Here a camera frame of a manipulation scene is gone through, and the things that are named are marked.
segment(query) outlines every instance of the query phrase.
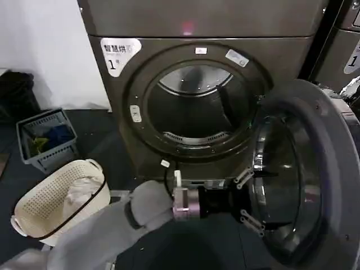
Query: dryer drum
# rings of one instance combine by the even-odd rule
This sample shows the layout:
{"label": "dryer drum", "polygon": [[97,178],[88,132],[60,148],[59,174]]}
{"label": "dryer drum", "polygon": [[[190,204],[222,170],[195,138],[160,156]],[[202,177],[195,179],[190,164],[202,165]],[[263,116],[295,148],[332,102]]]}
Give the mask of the dryer drum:
{"label": "dryer drum", "polygon": [[243,78],[211,65],[175,69],[150,91],[152,126],[180,147],[215,145],[250,128],[259,99]]}

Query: open dryer door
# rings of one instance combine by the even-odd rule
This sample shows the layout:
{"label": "open dryer door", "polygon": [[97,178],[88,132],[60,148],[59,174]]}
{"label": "open dryer door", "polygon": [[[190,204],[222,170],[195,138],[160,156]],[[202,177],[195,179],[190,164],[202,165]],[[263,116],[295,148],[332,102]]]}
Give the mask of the open dryer door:
{"label": "open dryer door", "polygon": [[271,269],[357,269],[358,119],[336,94],[303,80],[269,92],[260,108],[248,188]]}

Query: white laundry basket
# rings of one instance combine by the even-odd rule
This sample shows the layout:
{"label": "white laundry basket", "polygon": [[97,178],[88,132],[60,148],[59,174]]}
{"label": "white laundry basket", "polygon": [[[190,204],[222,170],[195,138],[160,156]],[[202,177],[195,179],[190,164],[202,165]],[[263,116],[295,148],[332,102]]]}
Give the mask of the white laundry basket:
{"label": "white laundry basket", "polygon": [[[70,185],[79,178],[96,177],[99,190],[74,214],[63,216],[63,205]],[[92,159],[76,160],[60,168],[30,190],[16,204],[11,217],[21,235],[55,246],[62,233],[110,203],[110,191],[102,168]]]}

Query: white label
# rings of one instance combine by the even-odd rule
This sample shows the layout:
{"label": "white label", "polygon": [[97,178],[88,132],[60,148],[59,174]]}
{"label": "white label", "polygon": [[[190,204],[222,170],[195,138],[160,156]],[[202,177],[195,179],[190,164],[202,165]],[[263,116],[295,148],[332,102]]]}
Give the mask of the white label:
{"label": "white label", "polygon": [[238,64],[239,66],[241,66],[243,68],[249,62],[249,59],[242,56],[241,54],[234,51],[233,49],[229,49],[229,51],[226,53],[225,57],[228,58],[229,60],[235,62],[236,64]]}
{"label": "white label", "polygon": [[141,50],[136,38],[102,38],[100,45],[107,70],[113,77],[120,76],[125,65]]}
{"label": "white label", "polygon": [[206,47],[196,47],[195,48],[196,55],[205,55],[207,53],[208,53],[208,48],[206,48]]}
{"label": "white label", "polygon": [[139,106],[130,105],[130,114],[133,122],[140,123],[142,121]]}
{"label": "white label", "polygon": [[164,166],[165,168],[168,168],[168,167],[170,167],[170,162],[167,161],[167,160],[165,160],[165,159],[163,159],[163,160],[161,161],[161,166]]}
{"label": "white label", "polygon": [[360,68],[360,40],[356,45],[353,53],[351,54],[346,66],[344,67],[344,73],[350,74]]}

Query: gray plastic basket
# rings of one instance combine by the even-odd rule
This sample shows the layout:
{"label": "gray plastic basket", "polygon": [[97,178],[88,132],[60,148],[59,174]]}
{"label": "gray plastic basket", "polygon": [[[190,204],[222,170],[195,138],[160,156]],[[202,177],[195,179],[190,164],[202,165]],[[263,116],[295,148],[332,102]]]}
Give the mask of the gray plastic basket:
{"label": "gray plastic basket", "polygon": [[[29,140],[31,140],[31,137],[24,131],[24,128],[35,136],[41,136],[50,128],[64,124],[67,125],[73,133],[74,138],[72,140],[39,155],[30,156]],[[76,148],[77,134],[62,109],[46,111],[42,114],[22,120],[16,123],[16,131],[23,162],[25,164],[33,165],[43,173],[52,173],[78,157],[78,150]]]}

